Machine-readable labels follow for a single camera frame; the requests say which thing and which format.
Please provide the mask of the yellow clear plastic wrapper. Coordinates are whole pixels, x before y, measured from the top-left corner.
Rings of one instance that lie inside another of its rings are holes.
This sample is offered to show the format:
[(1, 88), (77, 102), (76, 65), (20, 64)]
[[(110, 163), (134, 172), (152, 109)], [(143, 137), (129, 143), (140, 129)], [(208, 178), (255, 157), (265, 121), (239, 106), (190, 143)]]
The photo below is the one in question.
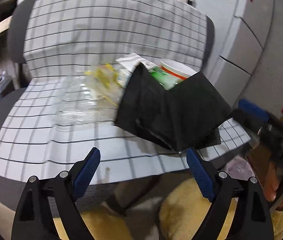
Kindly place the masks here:
[(123, 88), (117, 83), (118, 73), (110, 64), (93, 66), (84, 71), (86, 84), (97, 97), (118, 107), (123, 96)]

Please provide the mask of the white paper napkin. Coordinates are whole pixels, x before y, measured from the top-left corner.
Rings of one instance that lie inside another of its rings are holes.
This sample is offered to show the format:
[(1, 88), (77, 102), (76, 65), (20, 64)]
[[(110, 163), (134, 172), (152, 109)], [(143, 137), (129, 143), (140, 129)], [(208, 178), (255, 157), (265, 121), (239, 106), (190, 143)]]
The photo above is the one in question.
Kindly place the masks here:
[(116, 59), (116, 62), (122, 65), (129, 72), (133, 72), (138, 64), (142, 63), (147, 70), (153, 69), (157, 65), (136, 53), (131, 53)]

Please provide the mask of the clear plastic food container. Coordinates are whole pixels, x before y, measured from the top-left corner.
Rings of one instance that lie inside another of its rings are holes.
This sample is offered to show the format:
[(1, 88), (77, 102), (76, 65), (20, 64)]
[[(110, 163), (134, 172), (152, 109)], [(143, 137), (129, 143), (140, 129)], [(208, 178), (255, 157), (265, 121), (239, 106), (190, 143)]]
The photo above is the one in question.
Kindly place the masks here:
[(113, 121), (118, 106), (102, 96), (95, 81), (73, 76), (63, 83), (58, 93), (54, 123), (60, 126)]

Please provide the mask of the green plastic bottle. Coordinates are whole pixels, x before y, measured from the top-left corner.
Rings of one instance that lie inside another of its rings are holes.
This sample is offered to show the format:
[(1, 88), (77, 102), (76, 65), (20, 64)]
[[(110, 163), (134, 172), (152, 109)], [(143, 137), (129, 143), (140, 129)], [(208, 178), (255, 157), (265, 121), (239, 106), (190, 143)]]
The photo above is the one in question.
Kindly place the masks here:
[(159, 67), (149, 70), (149, 73), (154, 77), (166, 90), (173, 88), (175, 85), (181, 83), (183, 80), (179, 77), (171, 75)]

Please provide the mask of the clear oil jug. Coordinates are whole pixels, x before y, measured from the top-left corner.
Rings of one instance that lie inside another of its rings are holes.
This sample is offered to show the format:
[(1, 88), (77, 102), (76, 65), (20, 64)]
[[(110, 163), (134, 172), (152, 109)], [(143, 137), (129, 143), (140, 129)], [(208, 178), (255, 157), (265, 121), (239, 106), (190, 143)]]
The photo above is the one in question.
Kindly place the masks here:
[(0, 75), (0, 100), (15, 90), (13, 78), (6, 72)]

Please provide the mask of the yellow floor mat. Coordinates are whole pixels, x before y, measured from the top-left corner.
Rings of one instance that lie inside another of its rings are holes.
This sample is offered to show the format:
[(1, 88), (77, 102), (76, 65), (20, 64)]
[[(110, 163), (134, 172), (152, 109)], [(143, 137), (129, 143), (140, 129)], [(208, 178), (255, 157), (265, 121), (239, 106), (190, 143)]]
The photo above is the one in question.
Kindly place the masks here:
[[(182, 182), (159, 209), (159, 228), (164, 239), (192, 239), (210, 207), (193, 178)], [(133, 239), (124, 219), (104, 206), (81, 213), (81, 218), (94, 239)]]

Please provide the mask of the red white instant noodle cup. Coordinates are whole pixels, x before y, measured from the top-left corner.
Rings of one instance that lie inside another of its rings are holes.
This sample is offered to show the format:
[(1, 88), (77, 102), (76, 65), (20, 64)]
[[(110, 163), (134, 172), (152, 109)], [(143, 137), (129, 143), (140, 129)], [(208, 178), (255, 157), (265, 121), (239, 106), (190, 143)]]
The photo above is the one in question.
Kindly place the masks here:
[(169, 60), (169, 59), (162, 59), (160, 61), (160, 67), (165, 72), (178, 77), (179, 79), (185, 80), (197, 73), (197, 71), (191, 69), (190, 67), (186, 66), (177, 61)]

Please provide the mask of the trash bin with pink bag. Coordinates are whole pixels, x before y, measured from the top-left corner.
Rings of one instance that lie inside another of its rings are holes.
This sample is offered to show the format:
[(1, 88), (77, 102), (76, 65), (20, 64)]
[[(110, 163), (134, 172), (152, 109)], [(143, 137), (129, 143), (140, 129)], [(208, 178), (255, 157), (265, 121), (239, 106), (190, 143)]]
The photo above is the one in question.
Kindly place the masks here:
[(250, 177), (254, 177), (255, 174), (246, 159), (235, 156), (229, 163), (227, 163), (225, 170), (234, 179), (248, 180)]

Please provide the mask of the grey refrigerator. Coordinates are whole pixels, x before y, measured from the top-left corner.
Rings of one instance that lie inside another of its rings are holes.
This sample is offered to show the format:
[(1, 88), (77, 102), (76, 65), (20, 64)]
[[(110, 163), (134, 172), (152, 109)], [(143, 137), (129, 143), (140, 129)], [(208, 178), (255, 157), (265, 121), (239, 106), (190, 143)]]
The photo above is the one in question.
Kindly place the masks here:
[(215, 40), (203, 72), (224, 100), (283, 105), (283, 0), (196, 0)]

